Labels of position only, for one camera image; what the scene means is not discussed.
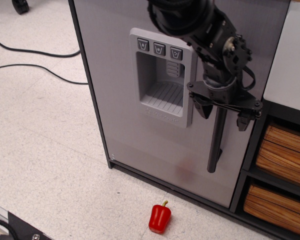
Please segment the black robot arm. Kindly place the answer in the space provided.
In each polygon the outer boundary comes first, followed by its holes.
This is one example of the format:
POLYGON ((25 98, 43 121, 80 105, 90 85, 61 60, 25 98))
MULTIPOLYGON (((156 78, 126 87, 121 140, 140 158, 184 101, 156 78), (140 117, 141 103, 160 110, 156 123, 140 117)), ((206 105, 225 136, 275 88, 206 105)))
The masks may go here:
POLYGON ((239 131, 261 116, 262 103, 249 93, 256 82, 243 84, 243 73, 255 74, 247 64, 252 51, 227 15, 212 0, 150 0, 149 17, 163 34, 183 40, 203 65, 203 80, 187 84, 200 115, 208 119, 213 106, 238 113, 239 131))

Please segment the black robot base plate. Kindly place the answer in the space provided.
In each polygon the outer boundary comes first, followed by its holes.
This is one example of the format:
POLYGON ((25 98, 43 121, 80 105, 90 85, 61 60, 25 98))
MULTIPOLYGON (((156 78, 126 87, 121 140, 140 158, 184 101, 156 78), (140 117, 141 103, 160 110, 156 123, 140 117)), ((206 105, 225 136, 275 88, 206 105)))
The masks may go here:
POLYGON ((8 224, 15 230, 19 240, 51 240, 48 235, 8 212, 8 224))

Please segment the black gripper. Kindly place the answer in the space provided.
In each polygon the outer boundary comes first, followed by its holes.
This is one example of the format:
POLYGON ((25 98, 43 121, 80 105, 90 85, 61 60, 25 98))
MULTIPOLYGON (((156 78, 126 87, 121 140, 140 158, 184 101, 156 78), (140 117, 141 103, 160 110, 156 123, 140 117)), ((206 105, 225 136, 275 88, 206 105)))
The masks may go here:
POLYGON ((236 120, 238 130, 244 132, 250 121, 261 116, 262 102, 242 89, 235 78, 225 85, 204 79, 189 82, 186 87, 194 107, 204 119, 209 118, 214 106, 235 111, 239 113, 236 120))

